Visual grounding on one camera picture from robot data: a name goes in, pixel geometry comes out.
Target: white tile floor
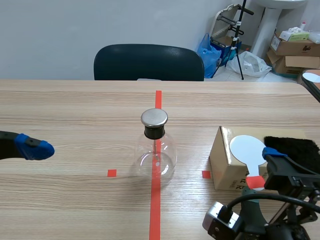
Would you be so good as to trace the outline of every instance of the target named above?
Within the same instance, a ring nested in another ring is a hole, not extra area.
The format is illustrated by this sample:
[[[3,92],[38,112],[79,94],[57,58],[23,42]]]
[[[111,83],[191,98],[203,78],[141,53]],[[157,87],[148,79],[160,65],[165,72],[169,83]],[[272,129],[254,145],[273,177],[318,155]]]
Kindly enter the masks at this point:
[[[262,77],[254,77],[243,75],[244,80],[241,79],[241,75],[234,71],[227,70],[224,66],[220,67],[213,78],[205,78],[205,82],[277,82],[277,83],[297,83],[292,78],[286,78],[275,75],[269,72],[267,75]]]

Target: chair backrest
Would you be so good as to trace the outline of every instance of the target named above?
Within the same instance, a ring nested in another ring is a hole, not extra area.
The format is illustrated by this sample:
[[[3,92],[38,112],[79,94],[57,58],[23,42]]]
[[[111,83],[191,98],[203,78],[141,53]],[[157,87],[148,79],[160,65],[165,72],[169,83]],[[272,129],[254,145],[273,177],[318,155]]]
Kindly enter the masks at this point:
[[[204,63],[194,51],[153,44],[116,44],[94,60],[95,80],[203,81]]]

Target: black fur pad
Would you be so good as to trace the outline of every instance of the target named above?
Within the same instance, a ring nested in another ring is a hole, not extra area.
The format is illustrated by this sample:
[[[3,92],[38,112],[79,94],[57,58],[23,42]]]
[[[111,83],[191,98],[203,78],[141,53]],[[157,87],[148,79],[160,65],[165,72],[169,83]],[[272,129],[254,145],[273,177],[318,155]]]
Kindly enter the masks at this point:
[[[264,144],[266,147],[276,149],[279,153],[287,154],[297,164],[320,174],[320,149],[314,141],[266,136]]]

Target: red tape line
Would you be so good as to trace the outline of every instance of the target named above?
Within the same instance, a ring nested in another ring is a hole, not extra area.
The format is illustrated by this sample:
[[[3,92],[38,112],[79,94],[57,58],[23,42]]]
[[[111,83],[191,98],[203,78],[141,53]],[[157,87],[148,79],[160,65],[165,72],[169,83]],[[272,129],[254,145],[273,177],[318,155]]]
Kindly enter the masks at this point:
[[[155,91],[155,108],[162,108],[162,92]],[[155,141],[155,152],[152,156],[152,174],[151,174],[151,201],[150,201],[150,226],[149,240],[160,240],[161,238],[161,140]]]

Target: red tape marker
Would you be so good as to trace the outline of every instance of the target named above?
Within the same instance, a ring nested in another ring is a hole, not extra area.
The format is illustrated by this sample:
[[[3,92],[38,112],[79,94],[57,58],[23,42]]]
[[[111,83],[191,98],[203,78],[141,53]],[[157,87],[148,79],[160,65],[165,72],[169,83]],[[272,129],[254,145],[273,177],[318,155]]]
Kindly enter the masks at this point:
[[[162,92],[155,91],[155,108],[162,108]],[[151,173],[151,201],[150,201],[150,226],[149,240],[160,240],[161,238],[161,140],[155,141],[155,152],[152,157]]]
[[[204,178],[204,179],[210,179],[210,178],[211,178],[211,173],[210,173],[210,171],[202,171],[202,178]]]
[[[109,169],[107,177],[109,178],[115,178],[117,176],[117,169]]]
[[[247,176],[245,181],[250,189],[265,187],[265,180],[262,176]]]

